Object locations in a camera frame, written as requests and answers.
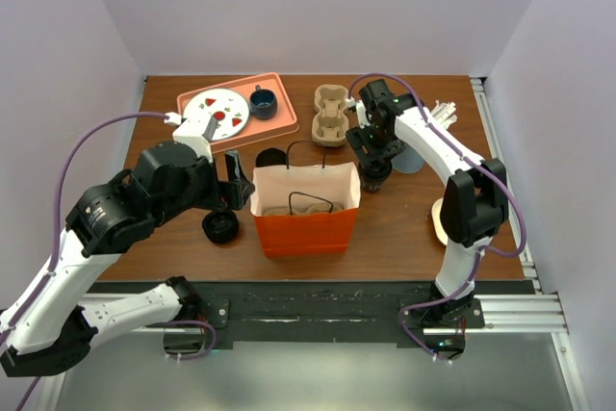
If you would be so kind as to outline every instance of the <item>pink tray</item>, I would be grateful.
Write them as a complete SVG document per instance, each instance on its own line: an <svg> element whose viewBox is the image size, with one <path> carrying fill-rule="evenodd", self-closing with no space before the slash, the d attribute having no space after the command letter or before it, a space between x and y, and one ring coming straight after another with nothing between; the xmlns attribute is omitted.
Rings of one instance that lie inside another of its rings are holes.
<svg viewBox="0 0 616 411"><path fill-rule="evenodd" d="M189 101L191 101L195 95L207 89L234 90L248 101L250 94L255 91L256 86L271 90L276 95L276 99L278 100L278 111L276 111L275 116L269 120L259 120L256 117L251 117L242 132L235 137L213 142L212 151L218 153L225 149L236 148L238 146L244 146L245 144L255 143L256 141L267 140L295 132L299 128L297 116L291 105L289 95L282 85L280 76L276 72L244 77L237 81L222 82L215 86L187 91L186 93L178 95L177 111L180 115L183 114L184 108L189 104Z"/></svg>

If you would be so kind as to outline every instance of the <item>mug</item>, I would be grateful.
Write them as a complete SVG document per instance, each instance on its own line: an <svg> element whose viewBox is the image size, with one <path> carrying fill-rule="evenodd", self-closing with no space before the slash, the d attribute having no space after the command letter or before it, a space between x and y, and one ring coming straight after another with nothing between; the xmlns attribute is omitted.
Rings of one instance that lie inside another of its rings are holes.
<svg viewBox="0 0 616 411"><path fill-rule="evenodd" d="M256 86L248 99L250 112L261 120L271 119L278 110L278 101L273 91Z"/></svg>

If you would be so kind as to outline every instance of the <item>gray wall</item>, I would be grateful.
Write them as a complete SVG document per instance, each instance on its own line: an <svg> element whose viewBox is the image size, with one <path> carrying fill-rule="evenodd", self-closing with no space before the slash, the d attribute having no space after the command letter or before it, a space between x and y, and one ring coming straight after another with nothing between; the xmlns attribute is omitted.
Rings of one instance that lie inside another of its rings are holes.
<svg viewBox="0 0 616 411"><path fill-rule="evenodd" d="M0 0L0 307L23 292L51 247L51 198L72 142L95 121L133 109L141 76L102 0ZM118 167L127 127L75 160L64 210ZM0 409L31 379L0 373Z"/></svg>
<svg viewBox="0 0 616 411"><path fill-rule="evenodd" d="M562 297L586 390L614 409L614 0L533 0L488 79L539 277Z"/></svg>
<svg viewBox="0 0 616 411"><path fill-rule="evenodd" d="M148 74L486 75L530 0L105 0Z"/></svg>

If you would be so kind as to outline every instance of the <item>wooden table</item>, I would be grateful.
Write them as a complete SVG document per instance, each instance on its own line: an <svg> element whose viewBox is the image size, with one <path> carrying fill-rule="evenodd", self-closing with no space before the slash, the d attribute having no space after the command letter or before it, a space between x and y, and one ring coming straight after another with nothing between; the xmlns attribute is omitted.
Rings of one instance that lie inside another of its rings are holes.
<svg viewBox="0 0 616 411"><path fill-rule="evenodd" d="M238 79L240 76L152 76L147 80L142 111L175 111L175 98L189 90ZM291 141L309 140L315 89L321 84L350 85L355 76L283 76L282 81L293 102L299 131L277 139L240 148L244 170L251 177L256 155L264 148L285 148ZM430 107L434 100L455 101L458 121L450 131L473 151L490 157L475 96L465 76L409 76L411 83ZM393 92L403 93L398 84ZM126 165L133 166L139 154L157 142L169 140L172 128L160 120L137 121ZM294 164L312 165L319 161L319 150L309 144L294 154ZM346 145L329 150L329 164L355 161ZM302 256L270 260L263 255L254 220L248 208L238 213L239 238L227 245L211 244L203 235L203 211L184 213L156 230L147 241L135 244L102 279L165 279L184 275L192 280L276 280L276 279L407 279L431 280L441 263L445 248L437 241L429 211L441 197L444 186L436 174L424 166L416 174L394 171L382 190L362 193L353 239L344 256ZM514 248L509 225L505 225L494 244ZM521 279L518 259L487 255L479 270L483 279Z"/></svg>

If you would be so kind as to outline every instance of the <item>cup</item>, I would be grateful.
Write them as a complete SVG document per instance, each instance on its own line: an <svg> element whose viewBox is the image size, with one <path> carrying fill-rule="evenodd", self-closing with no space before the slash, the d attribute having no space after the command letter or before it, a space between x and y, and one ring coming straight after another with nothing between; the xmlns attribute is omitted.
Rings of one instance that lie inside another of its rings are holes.
<svg viewBox="0 0 616 411"><path fill-rule="evenodd" d="M257 119L268 120L274 117L278 110L278 101L273 91L256 86L248 99L250 112Z"/></svg>

